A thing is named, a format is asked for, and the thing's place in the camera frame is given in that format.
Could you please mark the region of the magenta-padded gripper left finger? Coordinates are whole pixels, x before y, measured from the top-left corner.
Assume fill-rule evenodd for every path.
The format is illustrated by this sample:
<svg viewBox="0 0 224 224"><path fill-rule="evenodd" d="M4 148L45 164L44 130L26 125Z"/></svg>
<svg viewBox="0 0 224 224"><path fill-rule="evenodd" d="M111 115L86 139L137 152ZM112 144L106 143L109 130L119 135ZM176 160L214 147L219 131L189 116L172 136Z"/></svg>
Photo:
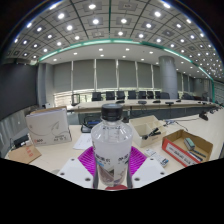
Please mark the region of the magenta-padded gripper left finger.
<svg viewBox="0 0 224 224"><path fill-rule="evenodd" d="M70 158L58 176L84 188L98 188L98 173L93 148L89 147L77 158Z"/></svg>

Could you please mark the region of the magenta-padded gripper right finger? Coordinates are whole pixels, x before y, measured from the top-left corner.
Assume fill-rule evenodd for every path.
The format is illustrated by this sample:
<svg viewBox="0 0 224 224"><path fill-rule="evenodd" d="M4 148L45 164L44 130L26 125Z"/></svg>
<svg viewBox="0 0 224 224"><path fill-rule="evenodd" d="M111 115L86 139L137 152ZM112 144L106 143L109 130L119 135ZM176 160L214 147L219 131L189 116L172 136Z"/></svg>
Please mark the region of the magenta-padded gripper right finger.
<svg viewBox="0 0 224 224"><path fill-rule="evenodd" d="M129 189L143 187L165 176L166 171L158 161L146 157L135 147L131 148L127 171Z"/></svg>

